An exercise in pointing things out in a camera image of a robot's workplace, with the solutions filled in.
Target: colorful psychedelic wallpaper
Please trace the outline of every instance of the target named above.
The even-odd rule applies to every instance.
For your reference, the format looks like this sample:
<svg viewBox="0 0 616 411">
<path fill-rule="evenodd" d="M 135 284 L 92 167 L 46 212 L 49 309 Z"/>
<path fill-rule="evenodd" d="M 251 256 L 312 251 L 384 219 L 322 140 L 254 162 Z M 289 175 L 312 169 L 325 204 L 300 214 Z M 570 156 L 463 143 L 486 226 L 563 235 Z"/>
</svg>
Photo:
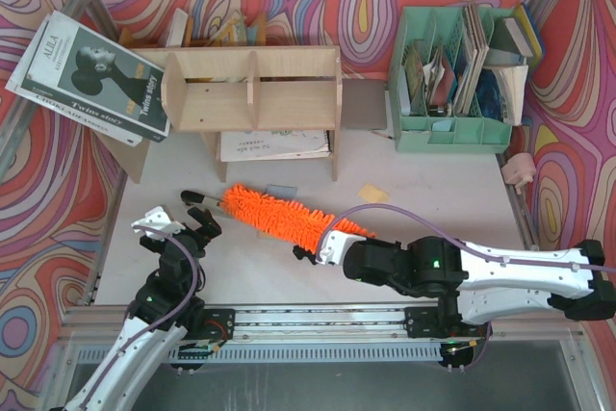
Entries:
<svg viewBox="0 0 616 411">
<path fill-rule="evenodd" d="M 44 15 L 63 1 L 0 0 L 1 84 Z M 194 16 L 195 37 L 210 36 L 234 10 L 248 21 L 265 11 L 268 43 L 337 43 L 346 75 L 386 79 L 402 7 L 524 0 L 103 1 L 137 38 L 159 36 L 175 7 Z M 615 6 L 557 0 L 538 18 L 548 55 L 527 91 L 526 128 L 514 145 L 535 156 L 528 201 L 545 247 L 592 236 L 616 251 Z M 0 121 L 12 101 L 0 90 Z M 118 176 L 90 131 L 37 112 L 0 185 L 0 410 L 36 406 L 46 350 L 63 310 L 81 296 Z M 616 342 L 609 324 L 597 324 L 604 370 L 616 377 Z"/>
</svg>

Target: robotic arm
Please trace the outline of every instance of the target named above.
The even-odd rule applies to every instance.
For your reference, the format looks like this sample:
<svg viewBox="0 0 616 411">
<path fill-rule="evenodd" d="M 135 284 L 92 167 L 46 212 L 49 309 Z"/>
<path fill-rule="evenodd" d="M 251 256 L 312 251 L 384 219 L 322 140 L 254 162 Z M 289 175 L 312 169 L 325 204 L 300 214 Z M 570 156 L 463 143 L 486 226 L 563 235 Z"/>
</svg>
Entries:
<svg viewBox="0 0 616 411">
<path fill-rule="evenodd" d="M 205 273 L 196 261 L 205 255 L 204 247 L 220 235 L 220 226 L 207 210 L 191 208 L 188 213 L 201 225 L 198 229 L 173 220 L 162 207 L 133 223 L 136 232 L 144 226 L 153 230 L 145 231 L 140 244 L 160 254 L 159 267 L 129 304 L 122 329 L 101 365 L 77 396 L 56 411 L 130 410 L 178 342 L 213 343 L 217 346 L 212 351 L 216 351 L 233 339 L 235 311 L 206 309 L 195 295 L 205 285 Z M 173 242 L 161 237 L 167 234 Z"/>
<path fill-rule="evenodd" d="M 205 273 L 192 261 L 205 255 L 205 246 L 220 235 L 220 227 L 207 209 L 193 207 L 188 213 L 200 223 L 198 229 L 173 220 L 162 207 L 133 223 L 137 230 L 147 227 L 140 244 L 160 254 L 159 268 L 147 277 L 129 305 L 122 330 L 103 363 L 79 394 L 58 411 L 131 409 L 179 341 L 216 344 L 214 352 L 233 339 L 235 311 L 205 308 L 195 295 L 205 285 Z M 173 238 L 160 236 L 167 234 Z M 298 246 L 294 255 L 314 265 L 340 265 L 349 279 L 386 285 L 402 295 L 437 298 L 436 307 L 405 309 L 404 326 L 411 338 L 483 337 L 486 322 L 536 310 L 560 310 L 577 321 L 614 317 L 612 283 L 599 271 L 582 267 L 603 265 L 603 250 L 597 241 L 556 252 L 465 245 L 471 252 L 507 256 L 507 260 L 480 259 L 436 237 L 421 238 L 402 249 L 400 243 L 339 231 L 326 235 L 318 256 Z M 529 264 L 513 265 L 509 260 L 516 264 L 528 260 Z M 546 265 L 564 262 L 568 268 L 538 267 L 536 261 Z"/>
<path fill-rule="evenodd" d="M 613 284 L 599 271 L 580 267 L 603 265 L 603 250 L 597 241 L 586 240 L 555 252 L 466 246 L 506 259 L 503 263 L 483 260 L 442 238 L 421 238 L 402 249 L 400 243 L 340 231 L 328 233 L 319 258 L 297 246 L 294 254 L 314 264 L 342 265 L 349 279 L 386 285 L 411 297 L 438 298 L 434 309 L 407 309 L 406 329 L 413 338 L 473 336 L 476 327 L 488 321 L 537 310 L 560 310 L 575 321 L 614 317 Z M 523 261 L 528 265 L 519 265 Z M 545 266 L 537 266 L 537 261 Z M 555 262 L 570 268 L 550 267 Z"/>
</svg>

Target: yellow sticky note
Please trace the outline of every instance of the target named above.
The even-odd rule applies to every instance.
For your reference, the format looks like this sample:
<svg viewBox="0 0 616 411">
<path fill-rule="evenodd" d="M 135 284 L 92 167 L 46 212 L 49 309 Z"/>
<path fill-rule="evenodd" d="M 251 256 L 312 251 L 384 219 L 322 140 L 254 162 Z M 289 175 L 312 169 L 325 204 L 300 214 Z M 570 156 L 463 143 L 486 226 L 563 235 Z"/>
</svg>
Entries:
<svg viewBox="0 0 616 411">
<path fill-rule="evenodd" d="M 389 193 L 370 183 L 364 185 L 357 195 L 366 202 L 387 202 L 389 199 Z"/>
</svg>

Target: green file holder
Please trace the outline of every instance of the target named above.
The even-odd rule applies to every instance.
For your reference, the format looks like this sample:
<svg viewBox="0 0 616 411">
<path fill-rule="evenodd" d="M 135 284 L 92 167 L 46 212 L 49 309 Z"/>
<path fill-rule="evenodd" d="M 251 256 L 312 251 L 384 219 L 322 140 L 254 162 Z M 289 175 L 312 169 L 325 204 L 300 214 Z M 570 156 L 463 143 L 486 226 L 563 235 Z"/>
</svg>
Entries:
<svg viewBox="0 0 616 411">
<path fill-rule="evenodd" d="M 502 153 L 511 139 L 509 124 L 483 117 L 474 97 L 467 116 L 433 117 L 423 102 L 421 116 L 403 116 L 398 101 L 398 79 L 406 79 L 404 62 L 409 47 L 421 40 L 422 62 L 428 63 L 443 43 L 449 61 L 455 64 L 464 28 L 462 7 L 405 7 L 402 11 L 394 55 L 389 70 L 389 99 L 392 107 L 396 150 L 405 153 Z M 510 9 L 479 7 L 488 43 L 495 19 L 510 16 Z M 432 130 L 433 124 L 450 119 L 448 132 Z"/>
</svg>

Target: wooden shelf divider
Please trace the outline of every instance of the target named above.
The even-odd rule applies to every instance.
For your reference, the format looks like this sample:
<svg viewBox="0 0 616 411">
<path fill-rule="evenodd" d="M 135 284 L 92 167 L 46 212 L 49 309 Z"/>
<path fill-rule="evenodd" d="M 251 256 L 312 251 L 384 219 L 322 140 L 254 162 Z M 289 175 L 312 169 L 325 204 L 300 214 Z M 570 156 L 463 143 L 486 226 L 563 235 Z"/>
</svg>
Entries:
<svg viewBox="0 0 616 411">
<path fill-rule="evenodd" d="M 231 130 L 327 130 L 332 152 L 324 159 L 336 180 L 343 88 L 337 46 L 135 52 L 165 68 L 163 108 L 173 130 L 201 134 L 222 182 L 227 163 L 220 159 L 220 133 Z"/>
</svg>

